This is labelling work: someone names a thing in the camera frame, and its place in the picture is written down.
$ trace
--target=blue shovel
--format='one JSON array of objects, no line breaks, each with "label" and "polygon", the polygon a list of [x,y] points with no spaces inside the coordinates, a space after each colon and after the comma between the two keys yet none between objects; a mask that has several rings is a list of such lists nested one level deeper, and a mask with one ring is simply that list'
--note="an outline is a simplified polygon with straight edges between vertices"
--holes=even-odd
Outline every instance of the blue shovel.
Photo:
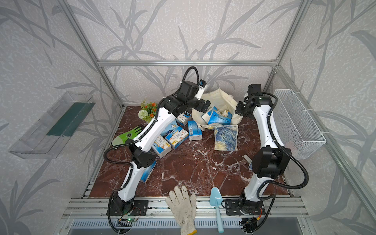
[{"label": "blue shovel", "polygon": [[218,232],[223,233],[223,222],[221,218],[221,213],[219,212],[218,205],[222,205],[222,195],[219,192],[219,189],[217,187],[213,187],[212,191],[210,193],[210,200],[209,203],[211,206],[215,206],[215,211],[217,212],[217,225],[218,225]]}]

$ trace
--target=white wire mesh basket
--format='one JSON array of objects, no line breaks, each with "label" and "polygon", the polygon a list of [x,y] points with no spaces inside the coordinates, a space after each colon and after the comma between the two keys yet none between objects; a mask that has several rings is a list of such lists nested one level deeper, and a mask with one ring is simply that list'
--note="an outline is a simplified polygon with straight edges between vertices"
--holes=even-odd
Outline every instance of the white wire mesh basket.
[{"label": "white wire mesh basket", "polygon": [[278,134],[296,159],[306,159],[326,143],[309,111],[290,89],[277,89],[278,103],[273,116]]}]

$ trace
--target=glove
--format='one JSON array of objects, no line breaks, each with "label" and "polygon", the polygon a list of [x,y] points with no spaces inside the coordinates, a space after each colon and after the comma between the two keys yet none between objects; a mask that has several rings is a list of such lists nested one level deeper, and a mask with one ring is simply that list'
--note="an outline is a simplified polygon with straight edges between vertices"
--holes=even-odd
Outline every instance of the glove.
[{"label": "glove", "polygon": [[191,195],[189,199],[187,188],[183,185],[182,191],[175,186],[174,191],[170,191],[170,197],[166,198],[166,203],[174,214],[176,222],[180,225],[180,235],[192,235],[197,232],[194,227],[196,217],[196,195]]}]

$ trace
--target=wall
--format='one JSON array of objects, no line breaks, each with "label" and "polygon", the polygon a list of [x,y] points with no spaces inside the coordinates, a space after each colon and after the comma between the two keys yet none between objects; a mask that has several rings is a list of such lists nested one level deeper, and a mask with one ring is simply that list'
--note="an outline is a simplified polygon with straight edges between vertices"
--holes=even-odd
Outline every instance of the wall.
[{"label": "wall", "polygon": [[[283,68],[376,192],[376,1],[312,3]],[[302,161],[302,196],[318,234],[376,234],[376,225],[323,147]],[[303,179],[289,165],[291,184]]]},{"label": "wall", "polygon": [[[300,0],[69,0],[100,59],[275,59]],[[173,93],[187,67],[107,68],[124,103]],[[242,99],[270,67],[199,67],[200,78]]]},{"label": "wall", "polygon": [[[52,234],[80,197],[120,106],[55,1],[0,1],[0,233]],[[8,153],[65,92],[96,104],[53,160]]]}]

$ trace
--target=red marble surface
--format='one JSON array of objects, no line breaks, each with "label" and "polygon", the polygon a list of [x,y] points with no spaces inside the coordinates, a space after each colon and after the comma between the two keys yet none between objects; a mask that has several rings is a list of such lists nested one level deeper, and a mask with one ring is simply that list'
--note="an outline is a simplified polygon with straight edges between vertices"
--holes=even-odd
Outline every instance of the red marble surface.
[{"label": "red marble surface", "polygon": [[[116,135],[131,130],[145,122],[138,118],[139,106],[128,106]],[[189,193],[209,196],[212,187],[218,187],[223,196],[237,196],[248,184],[253,172],[248,170],[244,159],[250,158],[260,148],[260,136],[255,120],[243,118],[239,124],[238,151],[214,151],[214,131],[205,130],[203,139],[184,141],[177,149],[171,150],[157,164],[146,183],[140,182],[137,197],[168,196],[177,186],[185,185]],[[109,159],[129,161],[128,148],[119,148],[108,154]],[[91,190],[90,197],[109,197],[113,189],[121,187],[129,166],[104,162]],[[288,194],[286,189],[269,185],[264,194]]]}]

